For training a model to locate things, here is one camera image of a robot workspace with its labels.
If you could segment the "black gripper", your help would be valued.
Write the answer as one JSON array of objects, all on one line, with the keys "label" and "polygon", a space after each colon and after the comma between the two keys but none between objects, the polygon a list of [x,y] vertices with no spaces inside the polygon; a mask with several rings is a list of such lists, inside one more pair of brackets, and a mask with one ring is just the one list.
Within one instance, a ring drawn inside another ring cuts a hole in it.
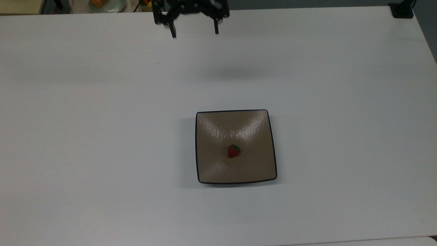
[{"label": "black gripper", "polygon": [[[169,5],[167,14],[162,12],[164,3]],[[177,37],[174,20],[178,13],[207,15],[213,20],[216,35],[219,34],[219,23],[230,15],[227,0],[153,0],[154,22],[169,28],[173,38]]]}]

